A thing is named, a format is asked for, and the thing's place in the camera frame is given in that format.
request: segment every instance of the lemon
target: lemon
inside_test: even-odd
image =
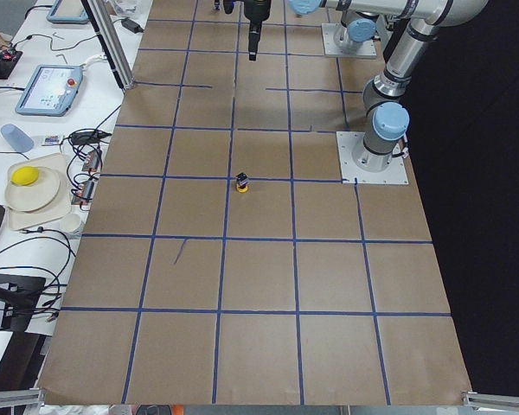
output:
[[[36,167],[20,167],[11,175],[11,182],[17,186],[28,186],[38,179],[38,169]]]

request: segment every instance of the white plate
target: white plate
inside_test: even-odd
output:
[[[54,199],[60,189],[60,177],[54,170],[46,167],[39,167],[38,171],[38,179],[28,186],[8,182],[4,196],[10,208],[30,212],[46,206]]]

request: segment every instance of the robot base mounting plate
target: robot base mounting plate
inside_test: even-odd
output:
[[[359,140],[363,139],[364,134],[364,132],[358,131],[336,133],[343,183],[354,184],[357,181],[359,184],[409,184],[402,157],[393,158],[388,167],[380,173],[372,173],[357,166],[356,162],[352,160],[352,149]],[[396,144],[394,153],[399,152],[400,146]]]
[[[336,58],[376,59],[377,51],[373,41],[365,41],[359,48],[352,51],[337,46],[335,44],[335,32],[340,29],[340,27],[340,23],[323,23],[321,25],[326,56]]]

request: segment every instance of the black background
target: black background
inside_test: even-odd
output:
[[[472,388],[519,396],[519,0],[442,29],[401,103]]]

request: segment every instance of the white table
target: white table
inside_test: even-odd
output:
[[[140,0],[138,13],[132,20],[145,27],[150,11],[152,0]],[[49,0],[39,0],[36,4],[50,4]],[[14,37],[13,42],[25,39],[27,35],[42,34],[54,37],[54,48],[67,48],[76,42],[87,37],[94,36],[92,25],[59,25],[52,24],[46,20],[48,9],[32,10],[23,23],[22,27]],[[119,35],[121,44],[129,64],[132,66],[137,56],[138,45],[142,38],[140,34],[133,34],[124,29],[119,22],[114,24]],[[63,65],[66,62],[60,55],[63,54],[68,65],[80,65],[90,56],[100,54],[102,49],[98,39],[94,38],[82,42],[77,48],[63,52],[52,52],[49,50],[49,39],[35,36],[29,41],[22,41],[17,46],[18,50],[23,51],[23,56],[14,69],[8,80],[0,80],[0,86],[20,86],[25,87],[33,74],[35,67],[40,64]],[[112,71],[107,61],[94,62],[89,65],[84,72],[84,80],[81,83],[78,96],[75,98],[73,106],[63,117],[32,117],[16,114],[14,109],[21,96],[19,91],[0,90],[0,127],[7,123],[17,125],[31,137],[41,137],[44,135],[61,134],[67,135],[72,131],[81,128],[96,127],[111,111],[121,104],[123,93],[117,86],[113,78]],[[112,132],[117,113],[113,114],[100,129]],[[46,156],[58,152],[58,147],[41,147],[35,141],[35,148],[26,153],[29,158]],[[68,155],[73,155],[68,144],[64,144],[63,150]],[[0,151],[12,151],[10,146],[4,141],[0,134]],[[0,155],[0,204],[4,204],[3,192],[7,180],[8,167],[14,163],[23,161],[18,155]],[[78,160],[71,168],[72,175],[80,172],[82,163]],[[78,207],[73,207],[72,211],[78,213],[85,219],[85,213]],[[45,227],[51,229],[59,228],[59,221],[49,222]],[[27,239],[34,235],[25,235],[11,231],[5,224],[0,230],[0,250],[17,241]],[[47,236],[58,237],[59,235],[47,234]],[[72,239],[73,249],[76,251],[79,246],[77,239]],[[65,246],[49,239],[33,240],[26,244],[8,251],[0,256],[0,266],[12,265],[32,265],[48,268],[51,271],[59,271],[67,258]],[[66,284],[73,266],[73,260],[69,267],[61,275],[60,281]],[[51,281],[51,277],[41,271],[34,270],[10,270],[4,273],[22,274],[29,276],[43,276]],[[50,299],[42,297],[39,305]],[[45,316],[34,317],[29,325],[28,332],[52,335],[54,333],[54,322],[46,322]],[[11,337],[9,332],[0,332],[0,359]]]

